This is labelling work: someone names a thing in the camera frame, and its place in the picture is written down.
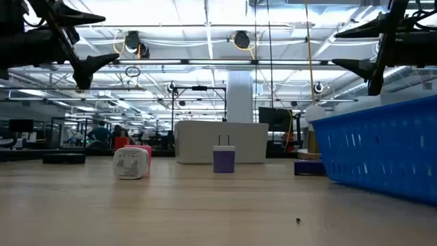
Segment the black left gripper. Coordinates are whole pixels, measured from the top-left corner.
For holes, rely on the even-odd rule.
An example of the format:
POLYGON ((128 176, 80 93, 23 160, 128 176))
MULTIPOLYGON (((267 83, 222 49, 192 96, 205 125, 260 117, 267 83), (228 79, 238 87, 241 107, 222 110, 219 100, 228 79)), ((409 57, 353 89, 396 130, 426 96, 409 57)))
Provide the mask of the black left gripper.
POLYGON ((79 41, 74 27, 103 22, 104 16, 73 10, 62 0, 28 1, 41 20, 25 31, 24 0, 0 0, 0 79, 9 79, 8 68, 68 61, 78 88, 88 90, 94 73, 119 58, 113 53, 80 60, 74 52, 79 41))

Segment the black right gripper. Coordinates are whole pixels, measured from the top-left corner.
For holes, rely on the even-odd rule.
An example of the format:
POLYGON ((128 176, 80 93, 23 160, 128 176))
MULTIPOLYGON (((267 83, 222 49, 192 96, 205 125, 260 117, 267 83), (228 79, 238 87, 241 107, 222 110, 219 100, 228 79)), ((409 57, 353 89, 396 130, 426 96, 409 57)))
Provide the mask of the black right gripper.
POLYGON ((384 84, 384 71, 395 66, 437 66, 437 23, 424 25, 426 18, 437 15, 437 0, 433 9, 425 10, 421 0, 415 0, 417 10, 406 16, 410 0, 390 0, 386 14, 361 26, 335 34, 336 38, 378 38, 379 51, 375 62, 369 59, 332 59, 332 63, 368 81, 368 94, 377 96, 384 84))

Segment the pink and white wall charger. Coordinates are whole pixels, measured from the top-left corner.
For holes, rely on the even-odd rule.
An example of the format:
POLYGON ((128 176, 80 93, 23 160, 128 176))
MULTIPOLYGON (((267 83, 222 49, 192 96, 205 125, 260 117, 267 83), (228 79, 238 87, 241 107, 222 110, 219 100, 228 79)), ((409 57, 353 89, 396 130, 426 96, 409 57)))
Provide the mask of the pink and white wall charger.
POLYGON ((120 180, 136 180, 150 176, 150 146, 126 145, 113 155, 113 174, 120 180))

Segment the small navy blue box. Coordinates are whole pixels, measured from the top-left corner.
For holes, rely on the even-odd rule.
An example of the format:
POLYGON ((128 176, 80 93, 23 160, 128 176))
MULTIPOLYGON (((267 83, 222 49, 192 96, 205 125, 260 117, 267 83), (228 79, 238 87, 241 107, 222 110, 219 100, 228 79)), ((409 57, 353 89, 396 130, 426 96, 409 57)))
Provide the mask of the small navy blue box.
POLYGON ((326 170, 321 161, 297 160, 294 162, 295 176, 325 176, 326 170))

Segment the light blue small bottle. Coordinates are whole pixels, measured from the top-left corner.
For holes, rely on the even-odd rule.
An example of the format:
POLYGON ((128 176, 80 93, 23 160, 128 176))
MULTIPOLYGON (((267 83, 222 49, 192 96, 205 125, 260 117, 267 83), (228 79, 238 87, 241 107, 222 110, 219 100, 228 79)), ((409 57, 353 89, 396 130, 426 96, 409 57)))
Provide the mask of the light blue small bottle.
POLYGON ((225 138, 222 143, 221 135, 218 136, 218 144, 213 146, 213 172, 220 174, 230 174, 235 172, 236 148, 230 144, 230 136, 225 138))

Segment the white bulb lamp, wooden base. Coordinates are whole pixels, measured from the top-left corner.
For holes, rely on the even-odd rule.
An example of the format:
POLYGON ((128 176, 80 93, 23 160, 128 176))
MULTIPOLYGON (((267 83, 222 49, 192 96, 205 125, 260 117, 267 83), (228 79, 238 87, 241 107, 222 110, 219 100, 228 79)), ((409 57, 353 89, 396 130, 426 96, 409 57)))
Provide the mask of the white bulb lamp, wooden base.
POLYGON ((305 121, 307 122, 307 148, 298 151, 298 158, 308 161, 320 160, 320 148, 318 146, 315 130, 312 123, 326 117, 325 110, 319 105, 310 105, 305 111, 305 121))

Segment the person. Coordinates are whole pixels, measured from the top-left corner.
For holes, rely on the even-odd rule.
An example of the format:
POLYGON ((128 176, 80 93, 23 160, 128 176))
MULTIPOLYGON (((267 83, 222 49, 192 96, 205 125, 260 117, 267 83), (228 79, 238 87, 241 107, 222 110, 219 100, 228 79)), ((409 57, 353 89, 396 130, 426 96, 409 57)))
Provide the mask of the person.
POLYGON ((87 134, 89 139, 89 149, 109 149, 111 144, 112 134, 110 130, 105 127, 105 122, 99 121, 98 127, 94 128, 87 134))
POLYGON ((134 140, 129 136, 128 131, 121 127, 119 124, 115 125, 114 131, 112 132, 112 139, 111 139, 111 147, 115 147, 115 138, 116 137, 127 137, 129 139, 129 144, 134 145, 134 140))

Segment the blue plastic slotted basket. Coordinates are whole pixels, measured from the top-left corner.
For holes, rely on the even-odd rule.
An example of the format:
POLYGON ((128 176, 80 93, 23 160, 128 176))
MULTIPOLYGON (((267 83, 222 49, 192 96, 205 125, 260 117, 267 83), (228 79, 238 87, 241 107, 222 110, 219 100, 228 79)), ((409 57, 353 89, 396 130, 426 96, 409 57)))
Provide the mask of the blue plastic slotted basket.
POLYGON ((313 122, 334 182, 437 206, 437 95, 313 122))

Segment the black monitor screen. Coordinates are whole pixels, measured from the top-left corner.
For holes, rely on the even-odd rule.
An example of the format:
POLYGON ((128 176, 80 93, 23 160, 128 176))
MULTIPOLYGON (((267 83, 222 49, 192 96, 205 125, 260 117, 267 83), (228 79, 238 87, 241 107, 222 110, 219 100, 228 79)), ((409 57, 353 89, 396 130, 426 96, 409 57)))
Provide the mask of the black monitor screen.
POLYGON ((288 132, 292 130, 292 112, 287 109, 270 107, 258 108, 259 123, 268 124, 272 132, 288 132))

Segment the white square pillar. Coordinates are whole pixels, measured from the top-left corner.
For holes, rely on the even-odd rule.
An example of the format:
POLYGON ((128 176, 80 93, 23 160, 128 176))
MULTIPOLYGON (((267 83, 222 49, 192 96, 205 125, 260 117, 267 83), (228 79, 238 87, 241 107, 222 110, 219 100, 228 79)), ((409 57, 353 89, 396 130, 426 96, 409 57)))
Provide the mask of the white square pillar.
POLYGON ((227 121, 253 123, 253 79, 250 71, 229 71, 227 121))

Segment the white translucent plastic bin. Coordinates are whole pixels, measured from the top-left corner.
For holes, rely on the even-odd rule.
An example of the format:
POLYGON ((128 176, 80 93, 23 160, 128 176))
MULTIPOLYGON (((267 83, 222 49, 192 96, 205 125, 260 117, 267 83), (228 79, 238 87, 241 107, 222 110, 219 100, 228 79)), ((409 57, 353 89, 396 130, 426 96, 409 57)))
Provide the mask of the white translucent plastic bin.
POLYGON ((184 120, 176 123, 174 136, 181 164, 211 164, 215 146, 233 146, 238 164, 266 159, 267 124, 184 120))

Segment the black gantry frame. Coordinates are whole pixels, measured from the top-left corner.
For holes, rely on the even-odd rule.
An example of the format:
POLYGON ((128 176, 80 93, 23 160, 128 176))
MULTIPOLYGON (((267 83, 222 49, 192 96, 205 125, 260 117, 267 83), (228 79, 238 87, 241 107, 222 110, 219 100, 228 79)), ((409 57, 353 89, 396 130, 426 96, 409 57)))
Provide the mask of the black gantry frame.
POLYGON ((171 123, 174 122, 175 115, 175 100, 177 97, 183 95, 186 90, 199 91, 199 92, 207 92, 208 90, 212 90, 215 92, 219 98, 224 102, 224 116, 223 121, 227 121, 227 88, 226 87, 208 87, 205 85, 193 85, 193 86, 176 86, 173 89, 173 93, 171 94, 171 123), (223 90, 224 95, 221 96, 218 91, 223 90))

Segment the black aluminium table frame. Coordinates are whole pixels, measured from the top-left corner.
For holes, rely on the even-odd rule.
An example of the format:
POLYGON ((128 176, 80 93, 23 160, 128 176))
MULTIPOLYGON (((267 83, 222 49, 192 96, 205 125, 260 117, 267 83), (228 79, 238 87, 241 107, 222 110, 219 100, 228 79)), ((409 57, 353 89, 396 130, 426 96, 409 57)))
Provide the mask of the black aluminium table frame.
POLYGON ((85 154, 86 156, 113 156, 114 150, 86 150, 86 149, 61 149, 61 150, 8 150, 0 149, 0 162, 29 161, 42 159, 46 154, 85 154))

